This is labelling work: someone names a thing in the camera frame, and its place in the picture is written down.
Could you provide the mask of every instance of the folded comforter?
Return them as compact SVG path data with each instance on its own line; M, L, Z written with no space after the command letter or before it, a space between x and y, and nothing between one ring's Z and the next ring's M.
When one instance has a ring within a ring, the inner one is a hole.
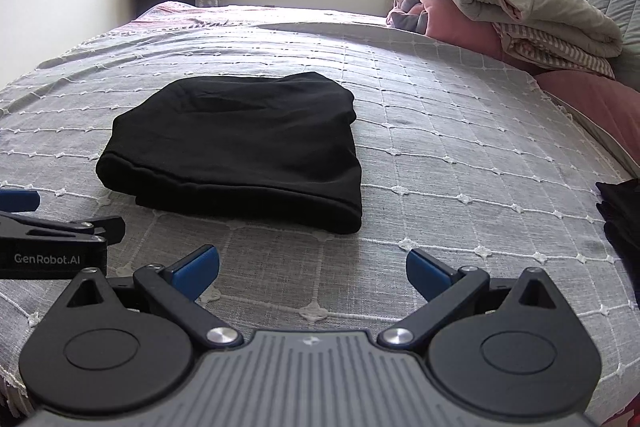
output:
M620 28L585 0L453 2L469 19L497 25L505 51L543 67L563 67L560 59L612 76L608 63L594 58L616 57L622 50Z

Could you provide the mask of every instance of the bed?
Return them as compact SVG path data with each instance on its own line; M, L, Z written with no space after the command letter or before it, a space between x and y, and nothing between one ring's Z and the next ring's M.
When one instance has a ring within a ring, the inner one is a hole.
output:
M301 71L354 93L364 205L357 234L159 212L96 177L113 118L169 82ZM376 334L424 303L404 274L406 252L418 245L496 277L542 266L602 354L588 410L598 423L640 386L640 312L595 208L596 181L625 179L527 73L370 16L165 3L0 91L1 187L36 188L42 217L123 216L112 276L217 245L220 275L200 302L245 334ZM15 411L30 409L20 348L64 286L0 281L0 374Z

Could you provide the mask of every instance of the blue gripper pad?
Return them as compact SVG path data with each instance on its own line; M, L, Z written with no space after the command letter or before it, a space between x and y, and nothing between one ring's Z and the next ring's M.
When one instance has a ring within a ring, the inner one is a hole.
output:
M164 269L169 284L189 300L194 301L216 279L220 270L218 250L204 245Z
M451 287L459 278L457 271L418 248L406 256L406 277L427 302Z
M32 212L39 205L40 195L36 190L0 188L1 212Z

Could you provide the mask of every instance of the gray gripper base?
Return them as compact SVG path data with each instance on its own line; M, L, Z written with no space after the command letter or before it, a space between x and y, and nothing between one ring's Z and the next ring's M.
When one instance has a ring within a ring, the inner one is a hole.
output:
M25 426L98 427L98 422L99 427L510 425L480 418L451 403L429 383L415 357L376 347L364 331L257 331L239 349L206 354L191 380L164 401L95 422L41 411ZM591 426L578 415L538 425Z

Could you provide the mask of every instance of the silver screw head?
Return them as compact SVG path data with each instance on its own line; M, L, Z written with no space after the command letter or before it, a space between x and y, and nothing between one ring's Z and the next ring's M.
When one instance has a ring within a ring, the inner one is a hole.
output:
M213 328L207 331L207 340L216 344L231 344L238 336L238 332L233 328Z
M414 334L404 328L390 328L383 331L382 338L389 344L401 346L410 343L414 339Z

